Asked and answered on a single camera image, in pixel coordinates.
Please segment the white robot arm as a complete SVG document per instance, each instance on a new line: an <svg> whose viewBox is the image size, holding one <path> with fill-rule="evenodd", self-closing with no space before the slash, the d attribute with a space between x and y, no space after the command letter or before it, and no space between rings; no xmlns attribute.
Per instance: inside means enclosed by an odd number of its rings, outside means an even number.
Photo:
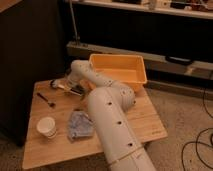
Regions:
<svg viewBox="0 0 213 171"><path fill-rule="evenodd" d="M67 81L71 88L82 79L96 85L88 94L87 110L111 171L157 171L125 116L135 104L134 91L96 72L88 60L74 60L70 68Z"/></svg>

